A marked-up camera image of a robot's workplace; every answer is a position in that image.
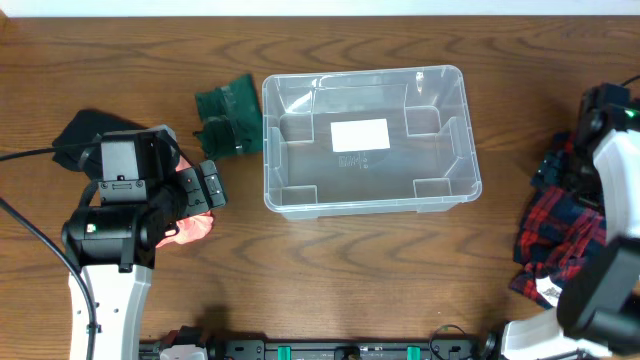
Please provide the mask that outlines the white label in bin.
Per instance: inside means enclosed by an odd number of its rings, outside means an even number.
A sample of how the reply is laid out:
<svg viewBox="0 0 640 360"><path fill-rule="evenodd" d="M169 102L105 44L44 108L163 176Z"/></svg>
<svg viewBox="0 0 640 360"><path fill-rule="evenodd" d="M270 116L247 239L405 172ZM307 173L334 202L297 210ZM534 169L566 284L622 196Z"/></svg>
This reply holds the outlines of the white label in bin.
<svg viewBox="0 0 640 360"><path fill-rule="evenodd" d="M330 130L334 152L360 152L390 148L388 124L384 118L332 122Z"/></svg>

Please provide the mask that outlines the pink salmon garment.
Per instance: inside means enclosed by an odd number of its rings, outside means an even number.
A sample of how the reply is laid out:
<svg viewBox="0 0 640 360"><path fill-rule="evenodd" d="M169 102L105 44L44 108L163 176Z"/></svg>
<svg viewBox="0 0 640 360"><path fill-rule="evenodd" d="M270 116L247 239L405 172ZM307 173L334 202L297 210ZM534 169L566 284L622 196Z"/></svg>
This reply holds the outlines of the pink salmon garment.
<svg viewBox="0 0 640 360"><path fill-rule="evenodd" d="M166 236L156 248L169 244L184 245L206 237L214 228L215 216L210 212L185 218L176 222L178 232Z"/></svg>

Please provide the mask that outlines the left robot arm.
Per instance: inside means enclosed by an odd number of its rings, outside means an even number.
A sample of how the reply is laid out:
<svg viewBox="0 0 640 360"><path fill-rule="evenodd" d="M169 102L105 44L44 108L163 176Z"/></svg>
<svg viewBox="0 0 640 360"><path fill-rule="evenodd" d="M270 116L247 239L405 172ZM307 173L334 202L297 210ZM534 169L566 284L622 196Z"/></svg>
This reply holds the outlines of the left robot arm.
<svg viewBox="0 0 640 360"><path fill-rule="evenodd" d="M94 180L64 224L73 359L135 359L156 251L205 238L227 202L215 163Z"/></svg>

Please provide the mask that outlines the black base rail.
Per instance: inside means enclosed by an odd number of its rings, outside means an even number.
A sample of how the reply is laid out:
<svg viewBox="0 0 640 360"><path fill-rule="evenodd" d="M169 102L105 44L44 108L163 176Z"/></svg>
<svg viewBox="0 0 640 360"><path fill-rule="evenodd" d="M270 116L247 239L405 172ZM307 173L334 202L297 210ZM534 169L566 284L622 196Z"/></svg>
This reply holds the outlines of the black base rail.
<svg viewBox="0 0 640 360"><path fill-rule="evenodd" d="M482 339L440 332L429 339L272 340L258 334L205 334L182 327L163 339L142 342L139 360L465 360L499 359L497 335Z"/></svg>

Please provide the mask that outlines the clear plastic storage bin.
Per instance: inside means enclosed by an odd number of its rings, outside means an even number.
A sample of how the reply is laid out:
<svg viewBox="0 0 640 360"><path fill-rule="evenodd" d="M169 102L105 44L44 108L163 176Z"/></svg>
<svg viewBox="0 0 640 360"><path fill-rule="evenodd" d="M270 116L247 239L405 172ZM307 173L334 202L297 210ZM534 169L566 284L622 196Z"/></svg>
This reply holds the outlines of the clear plastic storage bin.
<svg viewBox="0 0 640 360"><path fill-rule="evenodd" d="M272 75L262 98L264 202L288 220L444 212L482 193L453 65ZM380 118L389 149L332 150L332 122Z"/></svg>

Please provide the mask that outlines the black folded cloth left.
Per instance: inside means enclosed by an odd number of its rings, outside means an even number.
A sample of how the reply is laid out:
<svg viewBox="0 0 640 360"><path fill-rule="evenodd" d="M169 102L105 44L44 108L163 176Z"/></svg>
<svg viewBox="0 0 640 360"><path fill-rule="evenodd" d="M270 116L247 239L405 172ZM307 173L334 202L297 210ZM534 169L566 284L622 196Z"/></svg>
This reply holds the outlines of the black folded cloth left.
<svg viewBox="0 0 640 360"><path fill-rule="evenodd" d="M143 126L114 114L96 109L83 109L52 142L53 147L89 143L97 136L112 131L141 130ZM85 148L56 151L52 160L72 172L84 173L89 179L102 178L102 159L99 147L89 149L89 155L81 160Z"/></svg>

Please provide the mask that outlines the red navy plaid shirt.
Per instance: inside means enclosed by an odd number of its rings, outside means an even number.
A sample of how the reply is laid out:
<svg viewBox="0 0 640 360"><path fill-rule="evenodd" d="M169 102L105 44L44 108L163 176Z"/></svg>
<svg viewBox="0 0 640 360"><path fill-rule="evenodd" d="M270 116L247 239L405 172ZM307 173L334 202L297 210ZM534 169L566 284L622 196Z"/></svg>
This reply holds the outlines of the red navy plaid shirt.
<svg viewBox="0 0 640 360"><path fill-rule="evenodd" d="M555 134L531 179L534 193L514 244L513 261L522 269L510 289L544 309L558 304L566 283L605 245L604 213L561 187L572 154L573 134Z"/></svg>

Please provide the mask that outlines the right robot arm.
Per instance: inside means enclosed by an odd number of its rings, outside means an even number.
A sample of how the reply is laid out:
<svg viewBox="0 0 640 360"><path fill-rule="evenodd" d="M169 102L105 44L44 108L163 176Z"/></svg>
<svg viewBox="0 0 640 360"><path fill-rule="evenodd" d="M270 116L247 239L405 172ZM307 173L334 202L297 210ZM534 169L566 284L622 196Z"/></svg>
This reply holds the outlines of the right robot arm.
<svg viewBox="0 0 640 360"><path fill-rule="evenodd" d="M514 246L511 289L543 306L490 336L488 359L603 359L639 352L639 100L629 84L584 92L554 136Z"/></svg>

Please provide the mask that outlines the dark green folded cloth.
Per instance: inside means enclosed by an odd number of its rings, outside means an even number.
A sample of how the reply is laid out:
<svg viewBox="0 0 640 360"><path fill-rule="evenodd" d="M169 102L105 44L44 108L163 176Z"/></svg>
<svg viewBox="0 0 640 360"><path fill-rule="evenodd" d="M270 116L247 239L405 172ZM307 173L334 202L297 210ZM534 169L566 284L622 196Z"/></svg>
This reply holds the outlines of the dark green folded cloth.
<svg viewBox="0 0 640 360"><path fill-rule="evenodd" d="M262 113L250 74L212 91L196 93L195 101L202 129L193 135L207 159L263 151Z"/></svg>

